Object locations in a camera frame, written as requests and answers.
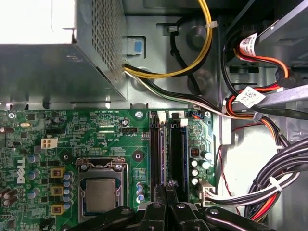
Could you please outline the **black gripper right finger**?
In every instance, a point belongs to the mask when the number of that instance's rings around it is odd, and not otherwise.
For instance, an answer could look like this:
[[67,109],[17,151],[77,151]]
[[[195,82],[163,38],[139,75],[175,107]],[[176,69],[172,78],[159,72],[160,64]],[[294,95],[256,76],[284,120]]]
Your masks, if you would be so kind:
[[166,186],[172,231],[270,231],[271,228],[217,206],[199,209],[180,202],[176,189]]

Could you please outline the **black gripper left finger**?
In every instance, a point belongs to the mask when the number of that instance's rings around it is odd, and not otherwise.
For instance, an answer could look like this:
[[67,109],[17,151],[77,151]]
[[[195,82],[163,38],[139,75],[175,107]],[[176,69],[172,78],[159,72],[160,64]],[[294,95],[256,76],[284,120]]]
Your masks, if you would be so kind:
[[163,185],[156,185],[154,201],[140,204],[138,211],[120,206],[84,221],[70,231],[166,231],[167,196]]

